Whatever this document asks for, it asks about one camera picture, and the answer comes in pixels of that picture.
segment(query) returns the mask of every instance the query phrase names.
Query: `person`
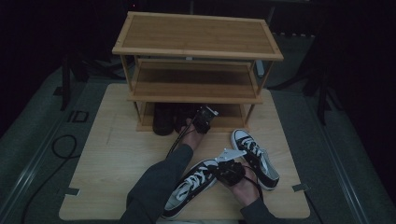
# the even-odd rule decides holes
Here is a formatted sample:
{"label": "person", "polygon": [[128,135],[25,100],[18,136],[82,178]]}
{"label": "person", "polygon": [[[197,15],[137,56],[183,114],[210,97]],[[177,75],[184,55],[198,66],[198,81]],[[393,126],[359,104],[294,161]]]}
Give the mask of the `person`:
{"label": "person", "polygon": [[[165,160],[151,165],[128,193],[126,210],[120,223],[156,223],[163,213],[164,206],[171,196],[177,182],[190,163],[193,152],[198,149],[204,135],[194,130],[193,124],[180,140],[177,149]],[[246,169],[246,177],[254,179],[254,173]],[[277,223],[260,198],[257,188],[242,179],[228,188],[235,199],[241,203],[240,210],[247,224]]]}

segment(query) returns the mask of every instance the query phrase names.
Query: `hand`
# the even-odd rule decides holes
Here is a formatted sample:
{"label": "hand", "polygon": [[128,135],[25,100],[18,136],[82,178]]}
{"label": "hand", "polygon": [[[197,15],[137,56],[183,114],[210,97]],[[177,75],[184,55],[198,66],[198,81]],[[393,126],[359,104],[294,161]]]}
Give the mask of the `hand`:
{"label": "hand", "polygon": [[[187,125],[189,125],[191,123],[191,119],[186,119],[186,122]],[[185,128],[185,126],[181,127],[181,132],[183,132]],[[192,150],[195,150],[196,148],[198,148],[203,138],[204,135],[195,131],[195,127],[192,124],[190,128],[185,132],[184,137],[180,140],[180,144],[187,144],[192,148]]]}
{"label": "hand", "polygon": [[[247,162],[242,162],[242,165],[245,168],[245,177],[253,180],[256,182],[256,176],[254,175],[253,171],[245,166],[249,166]],[[244,207],[250,205],[251,203],[255,202],[258,198],[260,198],[259,191],[257,190],[256,186],[253,185],[250,181],[243,178],[239,183],[235,184],[232,187],[227,187],[235,199],[241,203]]]}

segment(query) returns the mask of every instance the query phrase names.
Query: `bottom shelf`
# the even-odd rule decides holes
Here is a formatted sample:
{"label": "bottom shelf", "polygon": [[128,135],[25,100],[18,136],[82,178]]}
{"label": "bottom shelf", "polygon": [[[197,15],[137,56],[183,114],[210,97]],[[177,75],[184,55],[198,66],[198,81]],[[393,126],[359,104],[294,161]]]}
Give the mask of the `bottom shelf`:
{"label": "bottom shelf", "polygon": [[[140,106],[140,114],[142,122],[138,122],[136,130],[138,132],[151,132],[152,121],[154,118],[154,104],[142,103]],[[210,132],[214,133],[228,133],[235,129],[248,130],[248,125],[245,123],[246,111],[244,105],[220,105],[209,104],[211,109],[219,112],[219,115],[210,123]]]}

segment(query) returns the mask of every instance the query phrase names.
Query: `black shoe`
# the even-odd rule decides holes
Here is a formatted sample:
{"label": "black shoe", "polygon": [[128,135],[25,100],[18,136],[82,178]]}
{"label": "black shoe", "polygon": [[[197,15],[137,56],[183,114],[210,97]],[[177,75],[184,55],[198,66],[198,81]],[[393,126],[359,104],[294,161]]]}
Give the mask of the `black shoe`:
{"label": "black shoe", "polygon": [[216,169],[217,166],[218,163],[215,160],[201,161],[193,166],[177,184],[163,209],[162,217],[167,219],[177,217],[189,201],[212,187],[217,179],[210,170]]}
{"label": "black shoe", "polygon": [[248,162],[263,189],[272,190],[279,181],[279,174],[268,158],[264,148],[259,147],[250,134],[244,130],[237,129],[231,134],[231,142],[234,149],[245,150],[245,161]]}
{"label": "black shoe", "polygon": [[187,126],[186,119],[193,119],[199,110],[197,104],[175,104],[175,131],[180,133],[181,127]]}
{"label": "black shoe", "polygon": [[158,135],[168,135],[174,130],[174,104],[155,103],[152,131]]}

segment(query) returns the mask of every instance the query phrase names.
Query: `black and white sneaker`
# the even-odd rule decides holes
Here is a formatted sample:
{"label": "black and white sneaker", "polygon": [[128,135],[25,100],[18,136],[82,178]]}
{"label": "black and white sneaker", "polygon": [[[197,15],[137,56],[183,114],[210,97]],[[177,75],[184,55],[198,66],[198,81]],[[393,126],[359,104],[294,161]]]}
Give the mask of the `black and white sneaker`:
{"label": "black and white sneaker", "polygon": [[210,172],[216,169],[218,163],[215,160],[205,160],[194,165],[177,184],[171,197],[163,209],[163,218],[177,217],[181,210],[202,191],[212,187],[217,179]]}
{"label": "black and white sneaker", "polygon": [[233,131],[231,142],[234,149],[246,151],[244,159],[256,173],[260,186],[266,190],[274,189],[279,181],[279,174],[271,164],[267,151],[259,147],[253,137],[241,129]]}

